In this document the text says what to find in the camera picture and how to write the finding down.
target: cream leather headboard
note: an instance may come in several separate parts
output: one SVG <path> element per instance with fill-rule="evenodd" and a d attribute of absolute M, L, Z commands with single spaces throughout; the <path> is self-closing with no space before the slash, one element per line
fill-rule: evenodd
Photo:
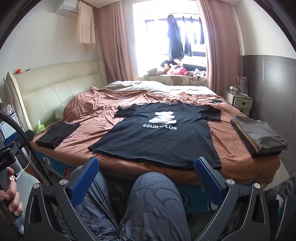
<path fill-rule="evenodd" d="M 43 66 L 21 74 L 8 72 L 5 85 L 25 130 L 35 131 L 38 120 L 55 119 L 54 110 L 94 86 L 107 85 L 104 61 L 70 62 Z"/>

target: finger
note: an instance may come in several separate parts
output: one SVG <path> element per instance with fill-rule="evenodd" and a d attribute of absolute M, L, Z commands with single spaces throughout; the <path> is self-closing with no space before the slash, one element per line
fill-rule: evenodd
<path fill-rule="evenodd" d="M 7 169 L 8 169 L 8 174 L 10 176 L 12 176 L 15 173 L 15 171 L 11 167 L 8 167 Z"/>
<path fill-rule="evenodd" d="M 3 190 L 0 190 L 0 201 L 3 201 L 5 199 L 5 192 Z"/>
<path fill-rule="evenodd" d="M 23 205 L 22 205 L 22 202 L 20 202 L 17 210 L 13 213 L 15 216 L 18 216 L 20 214 L 22 214 L 22 210 L 23 210 Z"/>
<path fill-rule="evenodd" d="M 5 197 L 7 200 L 11 200 L 15 197 L 17 192 L 17 183 L 14 180 L 10 180 L 9 188 L 5 193 Z"/>
<path fill-rule="evenodd" d="M 12 213 L 17 211 L 19 204 L 20 204 L 20 193 L 17 192 L 15 194 L 14 199 L 12 200 L 12 202 L 8 206 L 9 211 L 12 212 Z"/>

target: t-shirt sleeve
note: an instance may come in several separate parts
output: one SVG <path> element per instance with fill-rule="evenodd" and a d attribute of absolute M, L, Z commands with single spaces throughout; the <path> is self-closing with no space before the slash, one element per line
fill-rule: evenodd
<path fill-rule="evenodd" d="M 118 106 L 118 111 L 114 115 L 114 117 L 127 117 L 133 113 L 135 113 L 139 109 L 137 104 L 132 104 L 130 107 L 124 108 Z"/>
<path fill-rule="evenodd" d="M 198 113 L 204 120 L 207 121 L 220 121 L 221 111 L 210 105 L 200 105 L 198 106 Z"/>

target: person's leg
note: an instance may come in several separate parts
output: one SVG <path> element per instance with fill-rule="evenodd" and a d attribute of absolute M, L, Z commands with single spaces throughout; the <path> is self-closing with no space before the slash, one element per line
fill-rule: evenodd
<path fill-rule="evenodd" d="M 76 206 L 76 210 L 99 241 L 118 240 L 118 225 L 110 205 L 107 182 L 100 172 L 95 177 L 82 203 Z M 63 233 L 74 240 L 60 210 L 57 212 L 57 219 Z"/>
<path fill-rule="evenodd" d="M 135 182 L 119 225 L 123 241 L 190 239 L 179 191 L 165 175 L 148 172 Z"/>

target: folded gray clothing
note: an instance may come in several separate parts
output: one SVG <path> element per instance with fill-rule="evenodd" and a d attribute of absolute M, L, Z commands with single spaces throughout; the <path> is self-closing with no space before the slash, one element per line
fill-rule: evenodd
<path fill-rule="evenodd" d="M 275 133 L 266 122 L 235 115 L 234 119 L 258 147 L 258 154 L 269 154 L 287 150 L 287 141 Z"/>

